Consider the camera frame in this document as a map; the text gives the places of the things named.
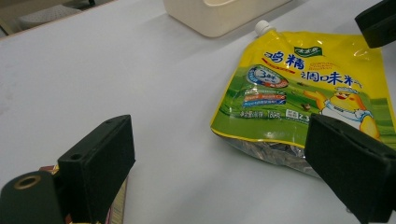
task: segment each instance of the cartoon chef character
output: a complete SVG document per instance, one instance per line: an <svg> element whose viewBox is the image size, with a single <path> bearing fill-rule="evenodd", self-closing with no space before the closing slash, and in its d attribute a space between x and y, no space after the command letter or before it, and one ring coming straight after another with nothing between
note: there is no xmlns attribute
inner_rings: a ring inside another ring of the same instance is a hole
<svg viewBox="0 0 396 224"><path fill-rule="evenodd" d="M336 92L329 99L319 91L304 91L304 95L316 100L320 114L339 119L379 140L373 115L364 106L359 93L347 87L335 89Z"/></svg>

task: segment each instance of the yellow packaging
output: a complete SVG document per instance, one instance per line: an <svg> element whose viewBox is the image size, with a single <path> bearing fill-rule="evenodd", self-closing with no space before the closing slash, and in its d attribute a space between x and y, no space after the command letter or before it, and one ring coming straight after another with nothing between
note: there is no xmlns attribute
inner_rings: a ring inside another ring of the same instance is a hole
<svg viewBox="0 0 396 224"><path fill-rule="evenodd" d="M396 148L381 50L361 35L271 30L245 49L211 129L249 155L316 175L304 160L311 113Z"/></svg>

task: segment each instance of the white table surface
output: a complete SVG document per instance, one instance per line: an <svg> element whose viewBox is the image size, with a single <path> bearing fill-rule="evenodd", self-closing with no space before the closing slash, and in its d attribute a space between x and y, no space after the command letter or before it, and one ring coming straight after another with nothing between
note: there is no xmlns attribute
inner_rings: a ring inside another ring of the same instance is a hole
<svg viewBox="0 0 396 224"><path fill-rule="evenodd" d="M294 0L206 38L161 0L118 0L3 38L0 186L56 163L102 121L131 114L137 162L126 224L359 223L322 180L251 158L209 124L257 21L359 34L353 19L376 2ZM395 102L396 42L383 55Z"/></svg>

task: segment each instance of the printed logo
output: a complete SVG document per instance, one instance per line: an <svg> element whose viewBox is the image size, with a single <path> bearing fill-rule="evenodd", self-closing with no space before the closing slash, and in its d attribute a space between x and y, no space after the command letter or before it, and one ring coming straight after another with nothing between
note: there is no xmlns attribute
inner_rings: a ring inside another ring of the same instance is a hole
<svg viewBox="0 0 396 224"><path fill-rule="evenodd" d="M294 53L296 53L297 55L303 58L323 55L323 51L321 47L312 47L309 49L294 47Z"/></svg>
<svg viewBox="0 0 396 224"><path fill-rule="evenodd" d="M289 82L277 72L257 64L247 72L247 81L271 88L285 88Z"/></svg>

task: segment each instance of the green leaf logo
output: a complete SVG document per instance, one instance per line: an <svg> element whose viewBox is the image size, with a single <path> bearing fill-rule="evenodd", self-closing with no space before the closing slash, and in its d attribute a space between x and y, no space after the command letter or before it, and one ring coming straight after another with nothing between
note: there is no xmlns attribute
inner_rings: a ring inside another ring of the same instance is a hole
<svg viewBox="0 0 396 224"><path fill-rule="evenodd" d="M309 49L302 49L302 48L294 47L294 53L296 53L297 55L299 55L300 57L303 57L303 58L309 58L309 57L323 55L321 47L312 47Z"/></svg>

